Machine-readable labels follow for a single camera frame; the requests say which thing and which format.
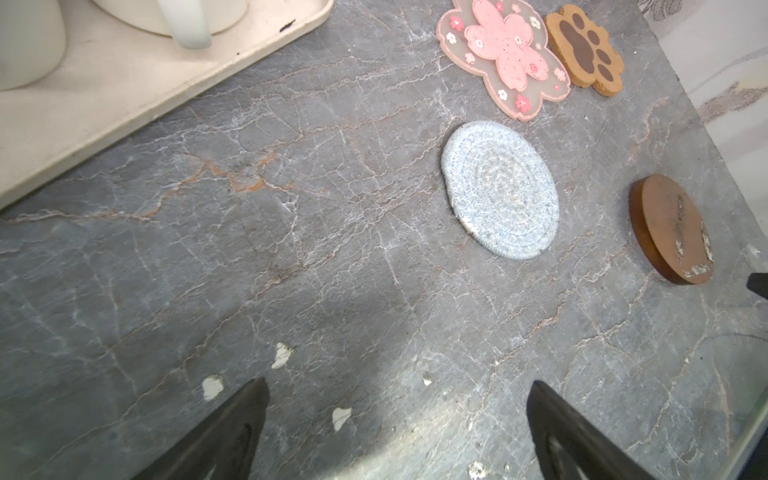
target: brown round coaster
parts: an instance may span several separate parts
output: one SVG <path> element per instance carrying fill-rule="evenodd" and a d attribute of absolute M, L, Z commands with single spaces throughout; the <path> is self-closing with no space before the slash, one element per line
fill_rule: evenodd
<path fill-rule="evenodd" d="M 653 174 L 632 185 L 629 215 L 637 241 L 664 278 L 679 285 L 712 276 L 712 249 L 699 210 L 669 177 Z"/>

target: white tray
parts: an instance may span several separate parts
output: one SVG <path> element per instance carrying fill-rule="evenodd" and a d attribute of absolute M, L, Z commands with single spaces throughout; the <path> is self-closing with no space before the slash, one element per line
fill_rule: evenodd
<path fill-rule="evenodd" d="M 64 60 L 35 83 L 0 91 L 0 208 L 318 27 L 332 6 L 250 0 L 213 46 L 191 51 L 88 0 L 61 0 Z"/>

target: white mug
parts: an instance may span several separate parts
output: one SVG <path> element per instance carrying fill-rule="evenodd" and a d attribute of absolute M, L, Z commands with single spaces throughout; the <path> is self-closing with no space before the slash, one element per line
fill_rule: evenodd
<path fill-rule="evenodd" d="M 0 0 L 0 90 L 44 77 L 66 45 L 58 0 Z"/>
<path fill-rule="evenodd" d="M 210 47 L 211 34 L 245 15 L 247 0 L 94 0 L 123 22 L 168 35 L 184 48 Z"/>

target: wall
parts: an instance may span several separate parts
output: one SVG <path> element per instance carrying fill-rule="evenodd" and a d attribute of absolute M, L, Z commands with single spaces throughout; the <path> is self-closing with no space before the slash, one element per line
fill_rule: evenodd
<path fill-rule="evenodd" d="M 768 235 L 768 1 L 639 5 Z"/>

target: mug handle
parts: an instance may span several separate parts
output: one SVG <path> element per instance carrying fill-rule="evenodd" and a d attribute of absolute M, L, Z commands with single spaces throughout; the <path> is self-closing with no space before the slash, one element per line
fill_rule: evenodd
<path fill-rule="evenodd" d="M 184 48 L 210 47 L 202 0 L 157 0 L 174 40 Z"/>

